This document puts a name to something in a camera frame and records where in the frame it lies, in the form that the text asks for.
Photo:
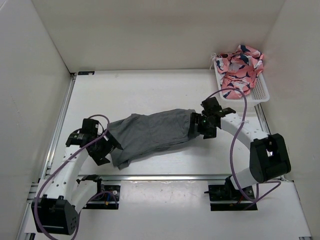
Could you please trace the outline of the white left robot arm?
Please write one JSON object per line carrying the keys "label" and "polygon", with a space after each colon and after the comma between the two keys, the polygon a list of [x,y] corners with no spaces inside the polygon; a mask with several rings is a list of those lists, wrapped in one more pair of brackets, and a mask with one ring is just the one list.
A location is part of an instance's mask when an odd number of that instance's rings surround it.
{"label": "white left robot arm", "polygon": [[193,109],[173,109],[150,115],[133,113],[99,129],[96,115],[83,119],[65,142],[60,166],[38,189],[31,210],[36,230],[49,239],[75,237],[81,210],[106,194],[99,175],[79,178],[87,159],[123,169],[139,157],[184,144],[199,135]]}

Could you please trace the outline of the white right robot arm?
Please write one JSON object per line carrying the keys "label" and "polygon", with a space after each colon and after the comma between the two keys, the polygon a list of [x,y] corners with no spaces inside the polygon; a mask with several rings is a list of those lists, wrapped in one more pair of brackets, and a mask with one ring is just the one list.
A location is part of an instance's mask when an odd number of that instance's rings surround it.
{"label": "white right robot arm", "polygon": [[194,132],[204,139],[217,137],[217,129],[239,140],[249,150],[249,165],[226,179],[224,193],[230,200],[238,199],[243,189],[262,184],[289,173],[292,169],[285,139],[279,133],[268,134],[243,120],[230,107],[222,108],[215,97],[201,103],[201,114],[191,115]]}

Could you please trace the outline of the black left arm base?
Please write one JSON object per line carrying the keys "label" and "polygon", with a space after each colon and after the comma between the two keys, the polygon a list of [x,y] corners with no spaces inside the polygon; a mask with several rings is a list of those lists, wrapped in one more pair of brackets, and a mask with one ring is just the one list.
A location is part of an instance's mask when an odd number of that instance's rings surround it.
{"label": "black left arm base", "polygon": [[119,182],[103,182],[101,192],[89,201],[86,210],[118,210],[120,205],[121,184]]}

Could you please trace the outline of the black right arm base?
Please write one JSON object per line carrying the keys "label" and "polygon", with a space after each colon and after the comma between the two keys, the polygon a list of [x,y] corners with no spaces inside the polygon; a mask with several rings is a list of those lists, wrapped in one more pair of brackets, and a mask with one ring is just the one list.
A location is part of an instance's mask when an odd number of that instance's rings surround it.
{"label": "black right arm base", "polygon": [[256,203],[246,200],[239,190],[226,184],[210,184],[204,192],[209,197],[211,212],[257,211]]}

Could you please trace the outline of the grey shorts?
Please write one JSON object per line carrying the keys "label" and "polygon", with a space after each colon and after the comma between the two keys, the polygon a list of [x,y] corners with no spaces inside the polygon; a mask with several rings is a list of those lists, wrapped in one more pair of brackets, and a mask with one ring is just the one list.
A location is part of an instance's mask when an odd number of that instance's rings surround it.
{"label": "grey shorts", "polygon": [[122,147],[110,154],[113,166],[121,170],[139,157],[190,141],[191,114],[195,112],[176,108],[151,115],[133,113],[111,122],[108,130]]}

